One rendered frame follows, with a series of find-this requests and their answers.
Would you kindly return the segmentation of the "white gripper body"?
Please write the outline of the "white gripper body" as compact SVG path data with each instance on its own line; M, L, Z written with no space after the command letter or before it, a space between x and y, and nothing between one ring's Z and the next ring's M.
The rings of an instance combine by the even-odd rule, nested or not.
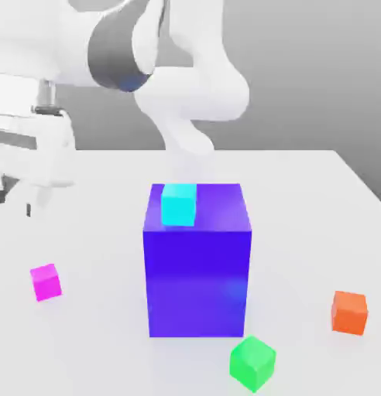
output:
M6 118L0 126L0 174L35 186L69 186L76 152L67 112Z

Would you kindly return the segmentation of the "small magenta cube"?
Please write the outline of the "small magenta cube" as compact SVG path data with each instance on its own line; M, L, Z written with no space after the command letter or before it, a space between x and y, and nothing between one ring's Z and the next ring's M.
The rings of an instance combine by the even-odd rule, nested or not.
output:
M54 264L32 268L29 272L37 302L62 295L59 275Z

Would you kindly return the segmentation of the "small cyan cube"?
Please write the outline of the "small cyan cube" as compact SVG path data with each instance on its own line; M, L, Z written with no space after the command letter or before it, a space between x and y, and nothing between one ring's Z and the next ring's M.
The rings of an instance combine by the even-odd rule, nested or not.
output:
M164 226L193 227L196 218L197 185L167 183L161 194L161 220Z

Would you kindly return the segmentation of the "small green cube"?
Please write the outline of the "small green cube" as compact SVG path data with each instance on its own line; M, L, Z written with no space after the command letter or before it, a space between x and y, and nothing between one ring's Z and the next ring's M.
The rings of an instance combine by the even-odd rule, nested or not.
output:
M231 352L229 373L252 393L273 375L276 351L255 336L246 337Z

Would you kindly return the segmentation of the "small orange cube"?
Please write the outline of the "small orange cube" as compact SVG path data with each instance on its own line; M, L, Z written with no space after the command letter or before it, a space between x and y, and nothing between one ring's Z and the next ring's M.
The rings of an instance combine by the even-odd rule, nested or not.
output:
M362 336L369 311L362 294L335 291L331 306L331 328L340 333Z

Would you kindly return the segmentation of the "large blue box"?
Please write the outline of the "large blue box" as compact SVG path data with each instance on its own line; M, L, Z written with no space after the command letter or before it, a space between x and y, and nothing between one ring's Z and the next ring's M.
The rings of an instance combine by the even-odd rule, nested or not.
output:
M161 223L154 183L142 230L151 337L241 337L252 227L239 184L200 184L192 227Z

